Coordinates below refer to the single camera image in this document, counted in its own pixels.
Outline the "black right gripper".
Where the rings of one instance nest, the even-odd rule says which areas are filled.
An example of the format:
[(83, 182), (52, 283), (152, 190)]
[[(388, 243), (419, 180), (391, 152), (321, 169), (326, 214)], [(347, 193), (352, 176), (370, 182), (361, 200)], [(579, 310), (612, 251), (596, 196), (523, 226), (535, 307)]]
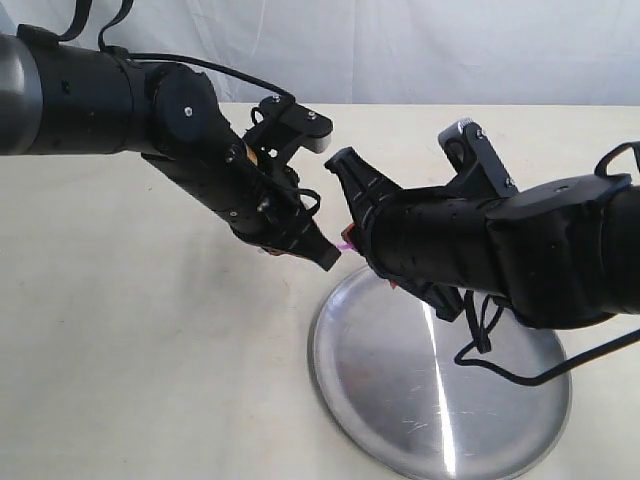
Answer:
[(432, 188), (401, 191), (352, 147), (324, 166), (338, 177), (353, 220), (342, 240), (378, 276), (426, 302), (442, 320), (462, 312), (461, 289), (500, 293), (486, 219), (496, 199), (438, 197)]

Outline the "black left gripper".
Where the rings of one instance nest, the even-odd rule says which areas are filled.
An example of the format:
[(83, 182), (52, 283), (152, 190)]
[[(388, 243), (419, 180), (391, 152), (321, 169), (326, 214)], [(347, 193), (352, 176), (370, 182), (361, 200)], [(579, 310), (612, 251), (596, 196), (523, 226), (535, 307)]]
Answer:
[(294, 255), (329, 271), (341, 256), (316, 225), (317, 192), (288, 164), (269, 170), (236, 134), (220, 146), (219, 214), (243, 242), (272, 256)]

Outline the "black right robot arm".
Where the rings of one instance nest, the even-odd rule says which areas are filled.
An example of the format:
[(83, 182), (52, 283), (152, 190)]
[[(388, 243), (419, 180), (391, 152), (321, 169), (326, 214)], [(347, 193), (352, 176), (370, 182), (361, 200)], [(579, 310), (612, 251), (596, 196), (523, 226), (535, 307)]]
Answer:
[(525, 326), (570, 330), (635, 312), (639, 190), (598, 171), (519, 191), (494, 152), (446, 151), (454, 177), (404, 189), (345, 148), (326, 164), (353, 222), (346, 239), (381, 278), (455, 319), (466, 291), (493, 296)]

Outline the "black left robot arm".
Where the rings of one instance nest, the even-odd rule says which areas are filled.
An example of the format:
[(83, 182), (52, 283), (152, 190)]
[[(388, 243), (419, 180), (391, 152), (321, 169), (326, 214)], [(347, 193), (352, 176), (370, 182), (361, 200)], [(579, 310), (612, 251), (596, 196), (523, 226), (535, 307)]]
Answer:
[(263, 99), (236, 133), (202, 72), (172, 61), (65, 46), (24, 26), (1, 38), (1, 152), (139, 153), (241, 241), (331, 268), (339, 250), (314, 217), (319, 195), (289, 160), (324, 151), (325, 116), (285, 93)]

